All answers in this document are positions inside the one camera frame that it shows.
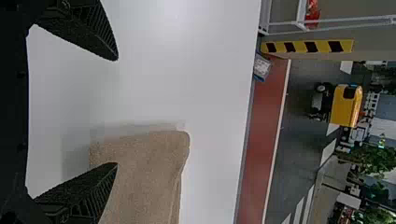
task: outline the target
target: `red curb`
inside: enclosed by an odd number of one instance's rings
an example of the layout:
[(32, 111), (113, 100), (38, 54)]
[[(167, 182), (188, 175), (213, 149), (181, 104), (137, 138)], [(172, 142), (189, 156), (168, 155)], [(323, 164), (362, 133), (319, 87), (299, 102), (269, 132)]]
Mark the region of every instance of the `red curb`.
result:
[(255, 85), (237, 224), (262, 224), (288, 72), (288, 60), (271, 61), (269, 77)]

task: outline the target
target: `road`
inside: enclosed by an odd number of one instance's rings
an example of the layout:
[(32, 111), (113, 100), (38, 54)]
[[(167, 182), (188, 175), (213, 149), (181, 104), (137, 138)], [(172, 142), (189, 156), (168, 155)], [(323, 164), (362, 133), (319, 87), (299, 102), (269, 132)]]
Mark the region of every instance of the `road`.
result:
[(350, 80), (351, 75), (340, 71), (340, 62), (292, 61), (265, 223), (305, 222), (308, 193), (315, 184), (323, 149), (334, 145), (337, 137), (337, 131), (327, 135), (329, 124), (310, 120), (305, 112), (315, 83)]

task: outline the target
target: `beige cushion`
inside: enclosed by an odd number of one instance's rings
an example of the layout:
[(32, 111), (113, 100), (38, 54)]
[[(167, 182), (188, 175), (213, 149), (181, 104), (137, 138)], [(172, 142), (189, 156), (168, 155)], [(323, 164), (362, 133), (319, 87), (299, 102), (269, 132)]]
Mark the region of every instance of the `beige cushion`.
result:
[(177, 224), (180, 178), (189, 155), (183, 132), (156, 132), (93, 143), (90, 165), (119, 170), (100, 224)]

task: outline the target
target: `yellow vehicle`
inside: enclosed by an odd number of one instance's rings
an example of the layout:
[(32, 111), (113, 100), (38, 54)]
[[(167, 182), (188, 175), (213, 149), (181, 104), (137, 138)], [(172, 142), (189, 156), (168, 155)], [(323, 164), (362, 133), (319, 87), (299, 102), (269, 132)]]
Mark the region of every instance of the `yellow vehicle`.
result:
[(362, 99), (363, 89), (361, 86), (338, 85), (332, 100), (330, 123), (351, 128), (356, 127)]
[(317, 83), (308, 117), (354, 128), (359, 119), (363, 89), (357, 85)]

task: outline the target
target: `yellow and black striped barrier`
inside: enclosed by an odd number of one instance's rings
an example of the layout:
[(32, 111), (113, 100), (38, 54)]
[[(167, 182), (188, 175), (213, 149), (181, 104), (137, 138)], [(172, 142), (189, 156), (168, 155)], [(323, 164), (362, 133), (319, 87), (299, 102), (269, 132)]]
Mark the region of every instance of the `yellow and black striped barrier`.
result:
[(351, 53), (353, 39), (262, 42), (263, 53)]

